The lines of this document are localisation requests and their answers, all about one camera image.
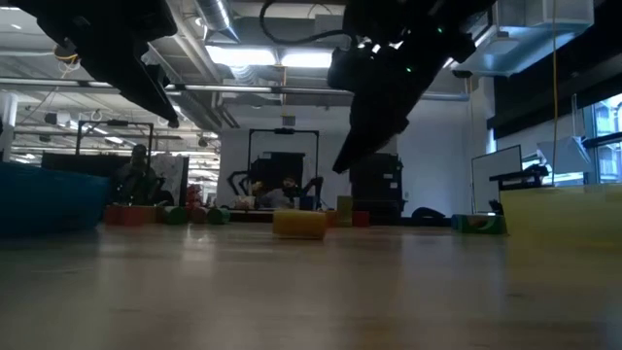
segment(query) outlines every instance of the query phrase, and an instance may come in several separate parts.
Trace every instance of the blue bin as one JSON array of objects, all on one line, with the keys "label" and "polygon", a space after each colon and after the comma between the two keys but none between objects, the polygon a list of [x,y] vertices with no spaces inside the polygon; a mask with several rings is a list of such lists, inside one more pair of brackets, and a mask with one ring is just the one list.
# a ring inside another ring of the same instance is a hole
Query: blue bin
[{"label": "blue bin", "polygon": [[106,178],[0,162],[0,236],[58,234],[94,228]]}]

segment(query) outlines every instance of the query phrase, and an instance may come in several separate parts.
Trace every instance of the green object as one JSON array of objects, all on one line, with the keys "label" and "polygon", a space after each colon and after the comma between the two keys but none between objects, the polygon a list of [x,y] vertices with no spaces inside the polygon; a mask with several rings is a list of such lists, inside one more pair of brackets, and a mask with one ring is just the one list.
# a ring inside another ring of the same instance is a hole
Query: green object
[{"label": "green object", "polygon": [[225,208],[212,208],[207,212],[207,223],[210,225],[224,225],[231,219],[231,213]]},{"label": "green object", "polygon": [[505,217],[454,215],[452,228],[460,233],[506,234]]},{"label": "green object", "polygon": [[164,222],[168,225],[184,225],[188,223],[188,212],[182,207],[164,208]]}]

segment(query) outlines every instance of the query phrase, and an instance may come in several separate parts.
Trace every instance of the wooden table surface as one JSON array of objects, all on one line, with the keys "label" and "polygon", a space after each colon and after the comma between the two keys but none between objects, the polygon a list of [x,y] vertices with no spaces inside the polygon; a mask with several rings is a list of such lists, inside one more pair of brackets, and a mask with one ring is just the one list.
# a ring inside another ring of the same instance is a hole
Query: wooden table surface
[{"label": "wooden table surface", "polygon": [[622,349],[622,258],[440,229],[0,242],[0,349]]}]

